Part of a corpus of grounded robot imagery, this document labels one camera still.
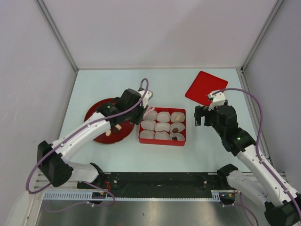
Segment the pink metal tongs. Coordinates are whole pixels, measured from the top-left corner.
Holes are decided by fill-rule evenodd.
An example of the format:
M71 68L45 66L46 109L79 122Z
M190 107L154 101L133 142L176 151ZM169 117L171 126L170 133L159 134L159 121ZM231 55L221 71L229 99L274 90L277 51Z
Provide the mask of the pink metal tongs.
M154 109L155 109L154 107L149 106L149 107L146 109L146 112L145 112L144 115L147 115L148 113L154 111Z

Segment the red chocolate box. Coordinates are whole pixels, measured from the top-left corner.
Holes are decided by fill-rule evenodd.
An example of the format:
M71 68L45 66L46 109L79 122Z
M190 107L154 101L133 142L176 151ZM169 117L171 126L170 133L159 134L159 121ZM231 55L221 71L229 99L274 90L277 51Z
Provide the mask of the red chocolate box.
M185 143L186 143L186 130L187 130L187 127L186 127L186 110L185 109L181 109L181 108L163 108L163 107L155 107L154 111L156 111L157 113L159 112L169 112L170 115L173 113L173 112L183 112L185 113L185 121L182 122L184 125L185 125L185 130L182 131L180 134L184 135L185 137L185 141L173 141L171 139L169 140L157 140L157 139L140 139L139 138L139 134L140 132L143 130L141 128L141 124L139 125L139 133L138 133L138 138L139 138L139 142L141 144L152 144L152 145L169 145L169 146L184 146Z

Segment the milk leaf shaped chocolate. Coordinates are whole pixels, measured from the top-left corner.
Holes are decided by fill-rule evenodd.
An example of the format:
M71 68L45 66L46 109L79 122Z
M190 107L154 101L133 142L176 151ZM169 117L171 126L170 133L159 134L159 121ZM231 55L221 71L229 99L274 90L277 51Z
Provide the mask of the milk leaf shaped chocolate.
M173 133L177 133L178 131L179 131L178 128L173 128L173 129L172 129L172 132L173 132Z

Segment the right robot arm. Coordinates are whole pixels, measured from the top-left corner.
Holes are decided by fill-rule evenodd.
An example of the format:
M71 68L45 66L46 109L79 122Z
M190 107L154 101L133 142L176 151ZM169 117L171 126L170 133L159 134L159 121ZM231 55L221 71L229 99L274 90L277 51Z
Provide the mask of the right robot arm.
M239 127L232 106L221 105L213 110L208 106L196 106L194 118L196 126L204 118L204 125L214 128L225 150L244 163L256 178L253 181L228 164L217 171L220 188L239 190L265 210L264 216L271 226L293 226L300 222L301 194L278 174L261 151L256 151L255 140Z

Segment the round red plate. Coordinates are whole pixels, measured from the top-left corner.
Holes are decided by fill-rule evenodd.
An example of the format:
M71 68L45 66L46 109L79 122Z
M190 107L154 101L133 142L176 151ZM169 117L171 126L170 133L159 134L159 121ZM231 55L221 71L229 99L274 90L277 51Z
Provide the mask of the round red plate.
M92 114L97 110L98 107L112 100L114 100L114 98L107 98L94 104L86 113L84 121L88 120L92 116ZM120 126L122 127L122 129L119 130L117 134L114 134L111 130L110 136L107 137L105 134L101 134L98 137L96 137L94 141L100 144L114 144L120 142L130 135L135 125L132 124L130 121L125 121L124 123L120 124Z

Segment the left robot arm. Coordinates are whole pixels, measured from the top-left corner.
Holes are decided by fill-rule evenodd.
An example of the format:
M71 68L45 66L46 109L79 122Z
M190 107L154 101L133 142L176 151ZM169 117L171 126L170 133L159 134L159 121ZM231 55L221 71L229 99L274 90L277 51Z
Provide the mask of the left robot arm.
M114 127L129 121L138 125L148 108L153 93L149 90L126 89L121 97L101 104L77 129L64 138L49 144L41 142L37 148L38 168L53 187L70 179L88 182L93 188L103 185L104 177L94 164L72 162L74 155L87 143Z

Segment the red box lid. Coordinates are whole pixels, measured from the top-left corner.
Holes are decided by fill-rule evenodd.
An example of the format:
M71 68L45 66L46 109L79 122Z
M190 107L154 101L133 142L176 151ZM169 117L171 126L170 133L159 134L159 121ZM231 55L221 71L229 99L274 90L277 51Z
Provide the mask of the red box lid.
M212 91L226 88L228 81L200 71L185 93L185 97L201 105L210 105L207 97Z

